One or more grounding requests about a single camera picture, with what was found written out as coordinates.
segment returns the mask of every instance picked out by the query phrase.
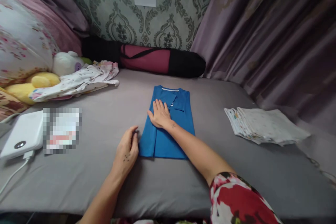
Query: damask wallpaper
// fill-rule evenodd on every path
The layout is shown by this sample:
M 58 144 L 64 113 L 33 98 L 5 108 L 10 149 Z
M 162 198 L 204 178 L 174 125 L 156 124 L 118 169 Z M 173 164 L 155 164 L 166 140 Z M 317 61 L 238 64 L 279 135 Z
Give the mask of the damask wallpaper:
M 210 0 L 75 0 L 91 32 L 107 40 L 148 47 L 190 50 Z

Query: floral sleeve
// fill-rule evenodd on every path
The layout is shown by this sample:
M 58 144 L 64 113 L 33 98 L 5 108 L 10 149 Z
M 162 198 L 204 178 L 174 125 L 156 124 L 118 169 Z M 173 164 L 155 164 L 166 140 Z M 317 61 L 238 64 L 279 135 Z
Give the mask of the floral sleeve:
M 240 176 L 223 172 L 211 186 L 212 224 L 281 223 L 267 201 Z

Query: bag strap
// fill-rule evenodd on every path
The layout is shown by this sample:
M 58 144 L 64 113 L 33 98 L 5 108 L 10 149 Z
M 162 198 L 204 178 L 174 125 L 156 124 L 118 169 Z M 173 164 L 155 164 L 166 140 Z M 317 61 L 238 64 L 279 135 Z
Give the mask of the bag strap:
M 135 59 L 135 58 L 140 58 L 140 57 L 143 57 L 151 52 L 154 52 L 154 51 L 158 51 L 158 50 L 167 50 L 166 48 L 159 48 L 159 47 L 155 47 L 155 48 L 152 48 L 152 49 L 149 49 L 149 50 L 146 50 L 146 51 L 142 51 L 142 52 L 139 52 L 138 54 L 135 54 L 133 57 L 128 57 L 126 54 L 125 54 L 125 44 L 122 45 L 123 47 L 123 53 L 120 54 L 121 57 L 123 58 L 126 58 L 126 59 Z

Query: yoga mat bag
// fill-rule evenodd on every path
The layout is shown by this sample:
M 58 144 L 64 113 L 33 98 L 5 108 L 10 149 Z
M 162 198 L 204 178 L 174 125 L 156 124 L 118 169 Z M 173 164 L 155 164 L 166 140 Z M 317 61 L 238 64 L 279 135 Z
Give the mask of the yoga mat bag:
M 195 52 L 126 45 L 98 37 L 84 38 L 82 53 L 83 57 L 98 62 L 118 62 L 120 68 L 171 76 L 193 78 L 205 71 L 205 60 Z

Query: bed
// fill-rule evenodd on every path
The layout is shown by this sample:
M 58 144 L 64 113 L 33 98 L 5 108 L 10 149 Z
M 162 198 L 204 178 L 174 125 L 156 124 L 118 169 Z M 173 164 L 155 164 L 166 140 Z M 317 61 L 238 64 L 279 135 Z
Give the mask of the bed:
M 332 217 L 336 191 L 295 146 L 256 145 L 233 134 L 224 107 L 256 108 L 234 83 L 182 79 L 122 69 L 118 87 L 43 107 L 81 107 L 82 129 L 76 149 L 35 159 L 0 196 L 0 211 L 83 214 L 112 167 L 116 147 L 131 125 L 143 130 L 153 88 L 190 91 L 196 136 L 216 150 L 266 198 L 280 218 Z M 8 137 L 0 140 L 0 147 Z M 22 159 L 0 160 L 0 187 Z M 119 194 L 115 217 L 206 217 L 209 190 L 189 161 L 139 157 Z

